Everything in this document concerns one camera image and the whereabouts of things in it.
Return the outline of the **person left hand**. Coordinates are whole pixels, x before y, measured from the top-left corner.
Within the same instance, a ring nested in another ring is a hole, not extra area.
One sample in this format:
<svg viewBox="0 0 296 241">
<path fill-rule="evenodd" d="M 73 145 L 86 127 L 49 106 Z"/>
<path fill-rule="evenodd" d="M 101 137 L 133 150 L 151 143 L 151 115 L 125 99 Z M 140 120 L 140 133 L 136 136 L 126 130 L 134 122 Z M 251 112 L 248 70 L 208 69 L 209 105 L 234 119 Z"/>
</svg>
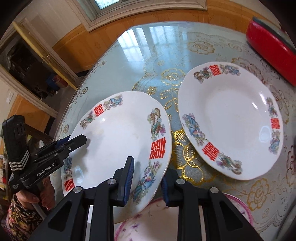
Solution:
<svg viewBox="0 0 296 241">
<path fill-rule="evenodd" d="M 38 204 L 41 201 L 43 207 L 51 210 L 55 206 L 55 190 L 49 177 L 43 179 L 43 185 L 44 188 L 40 193 L 40 198 L 25 190 L 18 192 L 16 197 L 20 204 L 26 209 L 33 210 L 33 204 Z"/>
</svg>

